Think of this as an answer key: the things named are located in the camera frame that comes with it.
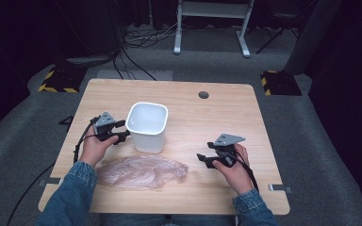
gray carpet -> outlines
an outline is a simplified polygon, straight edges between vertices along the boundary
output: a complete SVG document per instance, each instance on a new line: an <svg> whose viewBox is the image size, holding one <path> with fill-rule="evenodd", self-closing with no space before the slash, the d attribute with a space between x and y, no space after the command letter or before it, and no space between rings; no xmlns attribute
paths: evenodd
<svg viewBox="0 0 362 226"><path fill-rule="evenodd" d="M250 58L243 57L234 28L186 32L179 56L173 54L173 37L149 48L126 52L146 71L162 74L158 80L252 85L281 177L293 190L288 194L290 213L277 216L279 222L362 225L359 187L338 157L307 96L310 78L295 76L303 96L265 96L260 73L282 70L296 41L286 32L262 53L255 54L268 38L261 30L246 35ZM126 58L124 61L129 71L140 70ZM0 122L0 225L6 224L15 203L34 178L56 160L66 137L66 126L58 122L75 113L88 81L118 76L108 63L88 70L80 93L38 92L51 68L41 69L31 78L31 95ZM42 192L43 186L32 186L11 225L33 224L40 213L37 205ZM96 224L97 215L90 214L88 225Z"/></svg>

finger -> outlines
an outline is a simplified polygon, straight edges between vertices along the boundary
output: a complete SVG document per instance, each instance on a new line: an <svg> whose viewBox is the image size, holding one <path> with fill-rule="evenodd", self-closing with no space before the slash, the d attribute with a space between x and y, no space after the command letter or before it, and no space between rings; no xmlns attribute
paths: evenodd
<svg viewBox="0 0 362 226"><path fill-rule="evenodd" d="M93 126L91 126L88 131L87 131L87 134L86 134L86 137L87 136L91 136L91 135L95 135L95 131L93 130Z"/></svg>
<svg viewBox="0 0 362 226"><path fill-rule="evenodd" d="M113 137L110 137L109 139L103 141L103 143L109 147L110 145L112 145L113 143L115 143L117 140L119 139L119 136L113 136Z"/></svg>
<svg viewBox="0 0 362 226"><path fill-rule="evenodd" d="M244 160L246 162L246 164L249 165L249 160L248 160L248 152L246 151L246 148L238 143L234 144L235 149L237 150L237 153L240 154L239 157L242 157L241 160Z"/></svg>
<svg viewBox="0 0 362 226"><path fill-rule="evenodd" d="M228 167L226 167L225 165L223 165L221 162L214 160L212 162L213 166L220 171L222 174L225 174L226 171L229 169Z"/></svg>

white bucket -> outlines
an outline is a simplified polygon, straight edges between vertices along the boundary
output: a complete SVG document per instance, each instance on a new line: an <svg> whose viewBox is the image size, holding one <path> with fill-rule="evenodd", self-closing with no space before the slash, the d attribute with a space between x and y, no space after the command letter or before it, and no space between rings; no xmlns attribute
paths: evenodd
<svg viewBox="0 0 362 226"><path fill-rule="evenodd" d="M131 107L125 125L138 151L161 152L168 115L165 105L138 102Z"/></svg>

wrist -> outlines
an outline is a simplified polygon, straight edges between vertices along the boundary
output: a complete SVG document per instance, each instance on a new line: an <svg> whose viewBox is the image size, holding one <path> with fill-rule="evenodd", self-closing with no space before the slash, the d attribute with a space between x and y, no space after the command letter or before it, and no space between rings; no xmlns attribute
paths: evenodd
<svg viewBox="0 0 362 226"><path fill-rule="evenodd" d="M244 186L244 187L235 189L235 191L237 192L238 195L241 195L241 194L247 193L247 192L249 192L249 191L251 191L253 189L254 189L253 186Z"/></svg>
<svg viewBox="0 0 362 226"><path fill-rule="evenodd" d="M88 158L86 158L86 157L83 157L82 155L81 155L79 161L80 161L80 162L84 162L84 163L90 165L92 168L95 168L95 166L96 166L96 164L97 164L95 161L90 160L90 159L88 159Z"/></svg>

person's left hand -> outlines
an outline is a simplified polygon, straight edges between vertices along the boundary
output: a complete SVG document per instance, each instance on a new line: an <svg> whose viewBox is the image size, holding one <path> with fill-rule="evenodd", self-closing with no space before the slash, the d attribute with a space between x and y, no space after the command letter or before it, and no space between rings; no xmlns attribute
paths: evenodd
<svg viewBox="0 0 362 226"><path fill-rule="evenodd" d="M107 148L119 139L118 136L113 136L105 141L100 141L94 134L91 126L86 134L83 151L79 159L80 162L85 162L93 168L104 157Z"/></svg>

